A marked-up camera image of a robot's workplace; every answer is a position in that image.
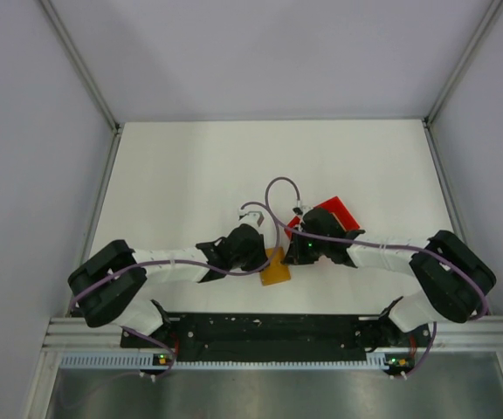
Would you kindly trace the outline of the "yellow leather card holder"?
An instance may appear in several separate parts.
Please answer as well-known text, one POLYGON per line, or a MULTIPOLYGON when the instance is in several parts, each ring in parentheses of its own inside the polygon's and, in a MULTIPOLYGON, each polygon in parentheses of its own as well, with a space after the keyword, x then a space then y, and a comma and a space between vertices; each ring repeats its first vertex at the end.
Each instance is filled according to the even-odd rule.
POLYGON ((270 264, 259 274, 261 285, 276 285, 291 279, 291 272, 287 265, 283 264, 285 256, 282 247, 266 250, 266 256, 271 260, 270 264))

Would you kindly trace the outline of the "red plastic card bin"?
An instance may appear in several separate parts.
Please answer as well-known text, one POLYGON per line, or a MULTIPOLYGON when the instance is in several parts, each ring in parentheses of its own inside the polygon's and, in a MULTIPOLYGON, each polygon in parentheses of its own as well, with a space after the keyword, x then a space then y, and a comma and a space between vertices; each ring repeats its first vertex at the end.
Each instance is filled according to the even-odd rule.
POLYGON ((342 237, 347 232, 361 229, 338 196, 314 205, 304 216, 295 215, 287 227, 326 237, 342 237))

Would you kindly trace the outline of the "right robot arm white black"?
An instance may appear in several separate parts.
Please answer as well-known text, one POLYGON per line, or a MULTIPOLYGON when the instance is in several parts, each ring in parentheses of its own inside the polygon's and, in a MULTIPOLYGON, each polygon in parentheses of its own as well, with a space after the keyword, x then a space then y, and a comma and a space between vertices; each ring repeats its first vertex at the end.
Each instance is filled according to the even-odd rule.
POLYGON ((285 264, 314 264, 328 258, 353 269, 379 269, 413 277, 421 289, 383 310, 382 339, 397 346, 423 324, 465 323, 488 313, 487 294, 496 284, 491 269, 454 233, 440 230, 421 240, 374 237, 345 229, 322 207, 296 207, 297 224, 287 225, 285 264))

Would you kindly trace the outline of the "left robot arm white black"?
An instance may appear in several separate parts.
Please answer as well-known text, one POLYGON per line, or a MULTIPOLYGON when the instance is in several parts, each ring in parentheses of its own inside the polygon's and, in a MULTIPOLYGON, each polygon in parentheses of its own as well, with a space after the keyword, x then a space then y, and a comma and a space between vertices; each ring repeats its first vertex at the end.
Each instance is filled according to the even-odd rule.
POLYGON ((88 326, 135 330, 151 346, 170 334, 160 307, 161 285, 204 284, 266 267, 264 236, 242 223, 228 236, 177 251, 141 251, 114 240, 74 271, 67 283, 88 326))

